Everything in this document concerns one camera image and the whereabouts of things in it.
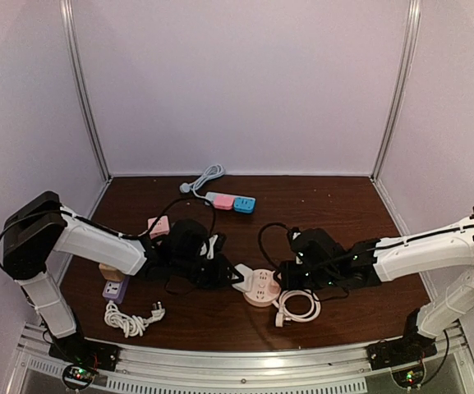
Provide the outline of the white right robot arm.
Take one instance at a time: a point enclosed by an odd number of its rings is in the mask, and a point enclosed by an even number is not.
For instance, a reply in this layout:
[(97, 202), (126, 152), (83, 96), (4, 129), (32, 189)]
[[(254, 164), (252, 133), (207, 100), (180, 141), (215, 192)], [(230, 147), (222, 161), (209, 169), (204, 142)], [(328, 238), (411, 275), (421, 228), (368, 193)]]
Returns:
[(280, 264), (277, 279), (285, 290), (348, 290), (378, 286), (407, 275), (465, 266), (459, 279), (408, 317), (394, 353), (412, 362), (452, 322), (474, 307), (474, 208), (470, 216), (414, 236), (375, 238), (344, 250), (329, 234), (312, 228), (289, 242), (294, 260)]

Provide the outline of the round pink power socket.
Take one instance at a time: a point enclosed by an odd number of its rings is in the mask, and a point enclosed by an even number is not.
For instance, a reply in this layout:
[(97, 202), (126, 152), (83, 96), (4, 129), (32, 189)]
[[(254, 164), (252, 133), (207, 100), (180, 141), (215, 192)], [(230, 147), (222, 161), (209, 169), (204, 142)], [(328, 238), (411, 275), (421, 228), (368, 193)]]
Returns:
[(246, 292), (242, 294), (250, 305), (265, 308), (279, 298), (281, 287), (274, 280), (273, 271), (263, 268), (251, 269), (242, 263), (238, 265), (242, 267), (241, 272), (246, 278)]

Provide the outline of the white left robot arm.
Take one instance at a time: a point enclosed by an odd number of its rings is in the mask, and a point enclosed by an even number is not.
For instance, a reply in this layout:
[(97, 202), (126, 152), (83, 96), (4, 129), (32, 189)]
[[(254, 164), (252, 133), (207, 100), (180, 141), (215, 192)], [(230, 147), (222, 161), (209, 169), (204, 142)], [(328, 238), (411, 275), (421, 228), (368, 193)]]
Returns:
[(32, 301), (37, 314), (73, 364), (92, 356), (78, 336), (76, 316), (47, 268), (56, 251), (101, 263), (129, 277), (147, 281), (182, 277), (198, 289), (215, 290), (242, 283), (245, 277), (223, 254), (226, 237), (196, 220), (173, 223), (168, 233), (152, 236), (114, 231), (63, 205), (45, 191), (10, 216), (0, 233), (0, 269)]

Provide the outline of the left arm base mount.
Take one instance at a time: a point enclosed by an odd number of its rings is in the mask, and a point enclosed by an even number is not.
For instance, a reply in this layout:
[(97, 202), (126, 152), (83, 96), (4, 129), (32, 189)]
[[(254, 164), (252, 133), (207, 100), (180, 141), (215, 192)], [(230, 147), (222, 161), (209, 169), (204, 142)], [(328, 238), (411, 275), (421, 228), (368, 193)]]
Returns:
[(119, 353), (119, 346), (91, 341), (77, 332), (69, 337), (52, 337), (48, 354), (68, 362), (62, 382), (66, 388), (80, 392), (94, 383), (100, 371), (114, 372)]

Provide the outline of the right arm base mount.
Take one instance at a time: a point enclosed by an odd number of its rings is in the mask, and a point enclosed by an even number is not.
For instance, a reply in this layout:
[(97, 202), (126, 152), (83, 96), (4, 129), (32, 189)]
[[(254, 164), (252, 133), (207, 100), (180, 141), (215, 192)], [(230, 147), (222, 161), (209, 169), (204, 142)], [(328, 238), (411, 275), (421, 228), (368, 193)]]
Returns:
[(426, 380), (425, 359), (437, 355), (435, 341), (400, 337), (368, 345), (367, 357), (372, 370), (389, 369), (398, 387), (411, 391)]

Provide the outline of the pink cube socket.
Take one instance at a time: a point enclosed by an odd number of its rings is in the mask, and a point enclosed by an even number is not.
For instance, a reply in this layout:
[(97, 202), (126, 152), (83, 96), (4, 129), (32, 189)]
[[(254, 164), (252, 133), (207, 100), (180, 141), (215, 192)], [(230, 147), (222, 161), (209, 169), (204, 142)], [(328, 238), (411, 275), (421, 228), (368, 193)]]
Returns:
[(156, 218), (150, 218), (148, 220), (148, 228), (151, 228), (151, 239), (157, 236), (167, 235), (170, 231), (168, 216), (164, 215), (159, 220), (157, 220)]

